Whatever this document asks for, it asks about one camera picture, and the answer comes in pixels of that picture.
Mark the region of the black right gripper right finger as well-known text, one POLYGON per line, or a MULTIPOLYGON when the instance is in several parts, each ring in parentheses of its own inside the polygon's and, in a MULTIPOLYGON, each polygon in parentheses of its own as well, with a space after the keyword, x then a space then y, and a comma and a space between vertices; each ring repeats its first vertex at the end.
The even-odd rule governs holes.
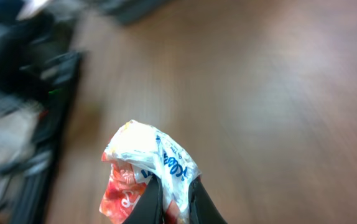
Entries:
POLYGON ((188 202, 190 224, 227 224, 208 195, 200 177, 189 186, 188 202))

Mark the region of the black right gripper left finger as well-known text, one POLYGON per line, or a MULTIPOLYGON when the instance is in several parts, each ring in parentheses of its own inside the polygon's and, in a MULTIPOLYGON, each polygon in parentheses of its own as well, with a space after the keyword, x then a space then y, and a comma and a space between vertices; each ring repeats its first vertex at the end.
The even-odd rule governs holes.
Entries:
POLYGON ((160 179, 153 175, 134 210, 123 224, 163 224, 163 190, 160 179))

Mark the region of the small red white carton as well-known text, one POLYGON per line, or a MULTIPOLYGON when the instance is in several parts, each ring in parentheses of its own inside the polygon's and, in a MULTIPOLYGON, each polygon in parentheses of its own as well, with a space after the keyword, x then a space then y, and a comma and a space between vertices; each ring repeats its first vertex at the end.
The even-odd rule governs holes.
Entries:
POLYGON ((101 160, 111 164, 111 172, 100 212, 112 223, 123 223, 130 216, 153 175, 161 180, 168 223, 189 223, 189 187, 201 172, 168 134, 130 120, 111 138, 101 160))

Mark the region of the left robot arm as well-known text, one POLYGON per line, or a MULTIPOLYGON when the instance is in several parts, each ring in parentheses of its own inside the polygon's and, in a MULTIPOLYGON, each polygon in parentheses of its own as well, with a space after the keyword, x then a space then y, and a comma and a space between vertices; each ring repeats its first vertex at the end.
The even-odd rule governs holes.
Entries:
POLYGON ((0 1, 0 197, 45 172, 77 88, 75 1, 0 1))

